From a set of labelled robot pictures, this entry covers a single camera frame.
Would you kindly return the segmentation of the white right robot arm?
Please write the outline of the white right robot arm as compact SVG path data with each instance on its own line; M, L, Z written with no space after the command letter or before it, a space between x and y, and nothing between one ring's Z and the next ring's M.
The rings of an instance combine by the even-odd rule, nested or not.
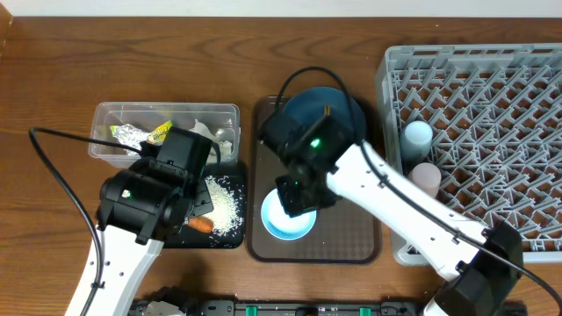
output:
M261 124L258 139L288 173L276 180L291 217L349 200L408 241L445 281L425 315L502 315L521 278L522 238L510 225L468 219L416 187L332 116L312 126L283 112Z

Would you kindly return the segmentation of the light blue cup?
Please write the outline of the light blue cup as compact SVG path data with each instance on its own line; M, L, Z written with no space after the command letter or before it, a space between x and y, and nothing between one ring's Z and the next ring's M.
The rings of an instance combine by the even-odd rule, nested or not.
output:
M404 163L414 163L424 158L431 148L433 131L423 121L412 121L400 135L400 153Z

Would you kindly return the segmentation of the light blue rice bowl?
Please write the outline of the light blue rice bowl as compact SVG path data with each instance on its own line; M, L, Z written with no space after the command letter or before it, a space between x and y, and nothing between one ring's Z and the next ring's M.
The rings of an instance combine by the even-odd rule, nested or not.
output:
M283 241L295 241L307 235L317 219L317 211L290 217L281 205L277 189L265 197L261 206L261 220L265 229Z

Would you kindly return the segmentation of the orange carrot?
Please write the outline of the orange carrot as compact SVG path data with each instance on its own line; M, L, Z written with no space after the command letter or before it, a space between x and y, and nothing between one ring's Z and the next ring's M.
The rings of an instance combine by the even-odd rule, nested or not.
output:
M213 222L203 216L189 219L188 226L201 233L211 233L214 228Z

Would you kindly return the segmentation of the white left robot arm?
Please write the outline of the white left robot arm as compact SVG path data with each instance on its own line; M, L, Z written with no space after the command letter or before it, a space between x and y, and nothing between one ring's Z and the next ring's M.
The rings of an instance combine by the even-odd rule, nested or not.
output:
M125 315L165 241L213 210L204 179L216 147L172 127L159 146L141 145L140 159L100 190L95 237L68 315Z

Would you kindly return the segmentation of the pink cup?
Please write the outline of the pink cup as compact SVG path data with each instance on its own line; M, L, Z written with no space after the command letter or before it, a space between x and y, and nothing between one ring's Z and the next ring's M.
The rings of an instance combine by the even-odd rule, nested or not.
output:
M435 198L442 181L442 174L434 164L422 162L410 171L407 178L421 190Z

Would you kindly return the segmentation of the dark blue plate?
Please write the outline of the dark blue plate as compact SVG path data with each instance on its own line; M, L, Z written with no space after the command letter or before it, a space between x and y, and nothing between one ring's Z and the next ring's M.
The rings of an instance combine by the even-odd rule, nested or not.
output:
M342 125L364 139L366 119L363 110L355 99L351 99L354 118L350 116L347 99L341 90L331 87L313 87L292 97L284 106L283 112L292 116L303 126L311 126L324 115L329 108L329 115L338 119Z

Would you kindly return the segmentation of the brown serving tray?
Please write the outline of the brown serving tray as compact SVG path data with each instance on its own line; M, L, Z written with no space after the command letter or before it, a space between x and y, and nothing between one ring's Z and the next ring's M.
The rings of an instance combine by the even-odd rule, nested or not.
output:
M252 113L249 201L246 241L249 253L260 262L365 264L381 250L380 223L367 211L342 199L317 212L312 229L303 237L284 241L263 224L261 206L276 188L275 179L286 173L284 165L257 139L257 130L273 111L275 98L263 97Z

